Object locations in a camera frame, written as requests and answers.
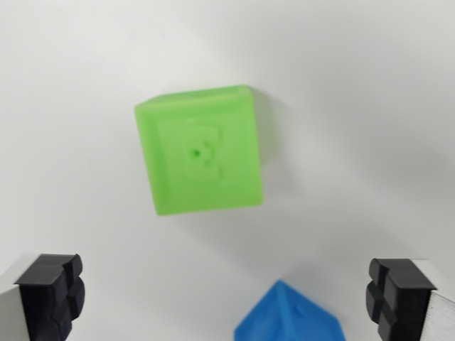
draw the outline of black robot gripper finger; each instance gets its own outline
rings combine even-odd
[[[84,306],[81,273],[78,254],[41,254],[17,280],[30,341],[66,340]]]
[[[383,341],[419,341],[434,287],[410,259],[373,259],[367,310]]]

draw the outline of blue object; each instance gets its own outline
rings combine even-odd
[[[278,281],[240,323],[234,341],[345,341],[331,314]]]

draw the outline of green cube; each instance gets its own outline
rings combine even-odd
[[[135,111],[159,215],[262,202],[255,111],[247,86],[167,94]]]

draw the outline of embossed symbol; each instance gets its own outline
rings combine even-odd
[[[221,179],[215,159],[220,144],[220,130],[214,126],[190,126],[184,137],[185,172],[193,181],[208,183]]]

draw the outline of white background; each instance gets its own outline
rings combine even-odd
[[[265,202],[157,217],[133,106],[255,88]],[[379,340],[373,257],[455,281],[455,3],[0,0],[0,269],[79,253],[72,341],[228,341],[284,278]]]

